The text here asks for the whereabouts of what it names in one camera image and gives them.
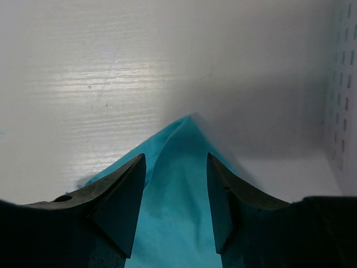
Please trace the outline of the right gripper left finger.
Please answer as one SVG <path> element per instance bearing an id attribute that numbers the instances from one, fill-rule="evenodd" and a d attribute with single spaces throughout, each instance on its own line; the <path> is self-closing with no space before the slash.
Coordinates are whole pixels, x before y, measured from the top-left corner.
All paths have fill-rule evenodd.
<path id="1" fill-rule="evenodd" d="M 103 178 L 51 203 L 59 213 L 53 251 L 62 257 L 130 257 L 146 176 L 139 154 Z"/>

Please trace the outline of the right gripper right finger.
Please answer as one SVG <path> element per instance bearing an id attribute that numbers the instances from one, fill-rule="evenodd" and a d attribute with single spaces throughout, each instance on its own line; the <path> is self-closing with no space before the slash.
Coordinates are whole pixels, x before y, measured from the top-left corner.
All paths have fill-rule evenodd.
<path id="1" fill-rule="evenodd" d="M 216 253 L 224 254 L 252 214 L 290 206 L 235 175 L 212 153 L 206 177 Z"/>

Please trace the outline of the teal t shirt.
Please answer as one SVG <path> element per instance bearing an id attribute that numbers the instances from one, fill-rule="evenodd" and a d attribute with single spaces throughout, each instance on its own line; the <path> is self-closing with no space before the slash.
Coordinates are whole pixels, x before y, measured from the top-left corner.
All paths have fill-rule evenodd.
<path id="1" fill-rule="evenodd" d="M 126 267 L 221 267 L 206 180 L 208 153 L 220 156 L 194 119 L 172 122 L 93 177 L 146 156 L 146 180 Z"/>

